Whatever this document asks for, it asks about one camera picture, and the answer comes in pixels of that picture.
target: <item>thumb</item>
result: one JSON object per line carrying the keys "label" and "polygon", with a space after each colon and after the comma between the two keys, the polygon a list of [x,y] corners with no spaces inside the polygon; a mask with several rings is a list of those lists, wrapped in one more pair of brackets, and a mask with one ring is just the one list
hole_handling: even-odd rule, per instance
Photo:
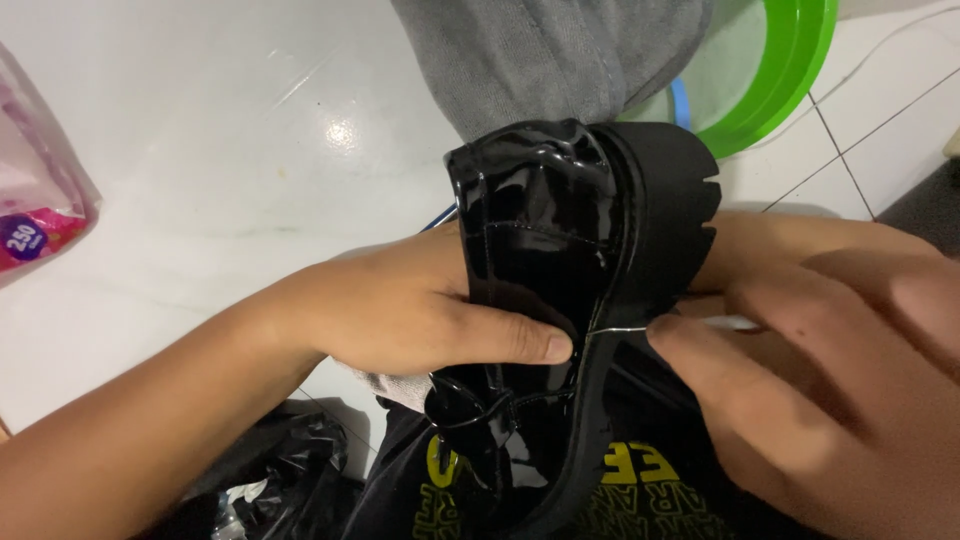
{"label": "thumb", "polygon": [[573,355],[566,332],[492,307],[462,305],[458,363],[560,364]]}

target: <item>purple circle label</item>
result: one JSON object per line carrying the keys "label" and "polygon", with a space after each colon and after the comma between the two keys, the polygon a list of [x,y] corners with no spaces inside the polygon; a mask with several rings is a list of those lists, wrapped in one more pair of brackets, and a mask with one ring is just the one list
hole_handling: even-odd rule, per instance
{"label": "purple circle label", "polygon": [[0,243],[11,257],[34,260],[47,245],[47,233],[25,215],[8,215],[0,217]]}

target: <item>shoe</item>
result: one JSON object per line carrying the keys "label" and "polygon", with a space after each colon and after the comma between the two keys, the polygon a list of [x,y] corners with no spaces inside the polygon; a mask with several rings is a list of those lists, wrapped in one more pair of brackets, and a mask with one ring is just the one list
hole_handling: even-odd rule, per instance
{"label": "shoe", "polygon": [[[557,366],[465,365],[431,374],[437,427],[464,518],[542,537],[603,477],[607,371],[625,334],[669,311],[699,271],[720,203],[709,150],[669,124],[522,122],[449,153],[473,304],[566,331]],[[463,459],[467,466],[458,464]]]}

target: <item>hand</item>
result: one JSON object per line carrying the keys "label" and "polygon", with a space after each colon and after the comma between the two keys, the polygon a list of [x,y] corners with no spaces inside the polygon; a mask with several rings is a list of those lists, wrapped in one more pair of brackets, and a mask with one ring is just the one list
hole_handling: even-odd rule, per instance
{"label": "hand", "polygon": [[742,281],[727,308],[802,369],[778,377],[683,317],[648,336],[696,393],[734,482],[839,537],[960,534],[960,265],[834,252]]}
{"label": "hand", "polygon": [[271,306],[271,334],[384,375],[464,363],[563,363],[573,344],[523,315],[467,303],[458,224],[372,253],[306,268],[252,297]]}

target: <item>forearm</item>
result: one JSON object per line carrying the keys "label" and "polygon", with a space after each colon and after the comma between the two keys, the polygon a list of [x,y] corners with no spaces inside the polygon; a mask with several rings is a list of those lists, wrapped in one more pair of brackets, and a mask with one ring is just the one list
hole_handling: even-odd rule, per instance
{"label": "forearm", "polygon": [[175,503],[318,361],[278,347],[257,302],[215,316],[0,448],[0,538],[128,538]]}
{"label": "forearm", "polygon": [[718,212],[713,248],[692,292],[724,290],[731,282],[771,264],[801,262],[841,249],[867,249],[905,255],[939,253],[925,241],[878,223],[787,215]]}

